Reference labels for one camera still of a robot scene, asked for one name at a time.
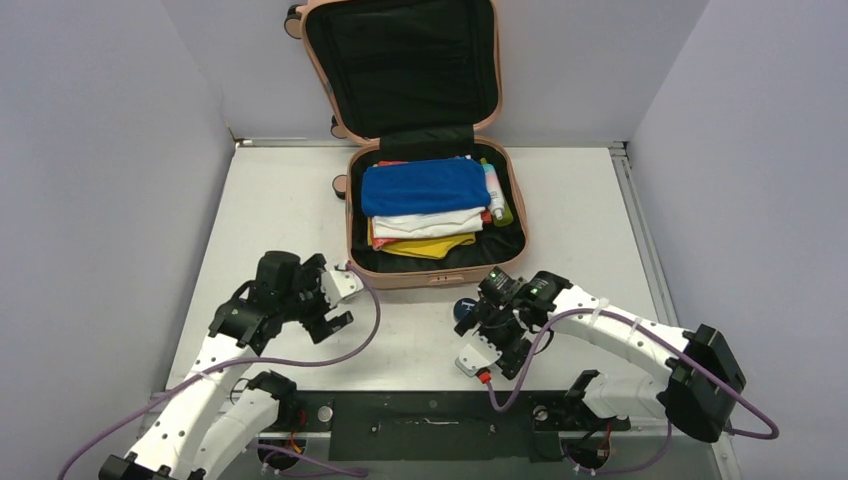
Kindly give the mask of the yellow cloth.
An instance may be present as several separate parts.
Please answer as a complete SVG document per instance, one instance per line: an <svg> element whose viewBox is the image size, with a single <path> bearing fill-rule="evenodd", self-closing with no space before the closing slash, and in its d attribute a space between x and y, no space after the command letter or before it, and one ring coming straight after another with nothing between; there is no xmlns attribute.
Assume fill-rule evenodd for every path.
<svg viewBox="0 0 848 480"><path fill-rule="evenodd" d="M374 251L401 257L429 260L443 259L452 249L459 246L473 245L475 241L475 233L463 233L427 239L376 238L371 226L368 227L367 238L367 244Z"/></svg>

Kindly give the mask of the white shirt blue print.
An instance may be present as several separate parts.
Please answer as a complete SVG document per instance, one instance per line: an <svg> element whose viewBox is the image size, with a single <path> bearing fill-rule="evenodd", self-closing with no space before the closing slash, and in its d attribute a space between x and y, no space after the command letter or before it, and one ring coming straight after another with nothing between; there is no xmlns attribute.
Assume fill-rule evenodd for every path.
<svg viewBox="0 0 848 480"><path fill-rule="evenodd" d="M413 240L475 233L483 229L483 207L432 214L374 216L370 219L376 238Z"/></svg>

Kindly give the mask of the yellow green bottle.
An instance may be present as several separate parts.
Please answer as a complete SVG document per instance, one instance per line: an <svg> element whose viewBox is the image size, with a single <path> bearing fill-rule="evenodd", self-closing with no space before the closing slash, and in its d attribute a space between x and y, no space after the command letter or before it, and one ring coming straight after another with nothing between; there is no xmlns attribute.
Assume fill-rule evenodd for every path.
<svg viewBox="0 0 848 480"><path fill-rule="evenodd" d="M482 158L482 159L480 160L480 163L481 163L481 165L482 165L483 163L488 163L488 164L490 164L490 163L489 163L489 162L488 162L485 158ZM511 224L511 223L513 222L513 220L514 220L514 217L513 217L512 211L511 211L511 209L510 209L510 207L509 207L509 205L508 205L508 202L506 201L505 195L504 195L504 199L505 199L505 203L506 203L506 211L505 211L504 219L503 219L502 221L500 221L500 222L498 222L498 221L494 222L494 221L493 221L492 216L490 215L490 216L491 216L491 218L492 218L492 222L493 222L493 224L494 224L495 226L498 226L498 227L504 227L504 226L507 226L507 225Z"/></svg>

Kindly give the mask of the small white teal bottle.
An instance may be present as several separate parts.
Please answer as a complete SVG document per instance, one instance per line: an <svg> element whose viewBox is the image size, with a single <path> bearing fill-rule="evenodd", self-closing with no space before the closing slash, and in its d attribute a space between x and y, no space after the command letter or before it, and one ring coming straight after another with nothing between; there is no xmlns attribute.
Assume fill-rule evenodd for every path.
<svg viewBox="0 0 848 480"><path fill-rule="evenodd" d="M483 163L482 167L484 170L486 188L490 195L490 203L488 210L493 218L493 221L500 222L504 219L505 216L506 203L499 182L499 178L496 169L493 165Z"/></svg>

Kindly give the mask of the blue towel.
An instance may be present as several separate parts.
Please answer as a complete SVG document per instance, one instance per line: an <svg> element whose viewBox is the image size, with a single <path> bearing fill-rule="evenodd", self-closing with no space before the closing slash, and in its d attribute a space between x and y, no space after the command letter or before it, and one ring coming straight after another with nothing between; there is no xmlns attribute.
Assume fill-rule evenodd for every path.
<svg viewBox="0 0 848 480"><path fill-rule="evenodd" d="M489 205L481 164L466 157L378 164L362 176L368 217L434 214Z"/></svg>

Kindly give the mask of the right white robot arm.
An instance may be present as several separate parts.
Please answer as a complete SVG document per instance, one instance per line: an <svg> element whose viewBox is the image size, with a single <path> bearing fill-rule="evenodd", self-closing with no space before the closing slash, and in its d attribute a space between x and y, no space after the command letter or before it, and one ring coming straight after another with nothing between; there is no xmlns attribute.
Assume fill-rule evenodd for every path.
<svg viewBox="0 0 848 480"><path fill-rule="evenodd" d="M724 335L649 321L615 307L549 271L531 279L494 268L476 299L453 309L454 331L470 337L456 358L467 376L488 383L497 370L518 387L547 333L591 344L639 369L615 377L583 372L566 394L565 414L579 428L599 420L666 419L689 437L716 442L727 430L746 379Z"/></svg>

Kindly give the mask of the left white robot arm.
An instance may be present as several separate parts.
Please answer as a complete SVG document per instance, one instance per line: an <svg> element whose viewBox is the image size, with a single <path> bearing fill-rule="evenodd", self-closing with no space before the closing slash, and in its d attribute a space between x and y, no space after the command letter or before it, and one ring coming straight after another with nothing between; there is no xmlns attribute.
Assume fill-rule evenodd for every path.
<svg viewBox="0 0 848 480"><path fill-rule="evenodd" d="M235 405L220 409L249 367L272 363L263 352L284 324L300 325L318 344L352 323L351 312L332 312L364 288L357 273L328 267L321 254L266 252L254 279L215 311L185 379L157 400L151 427L125 454L109 456L99 478L215 479L261 431L292 426L296 385L274 371L250 378Z"/></svg>

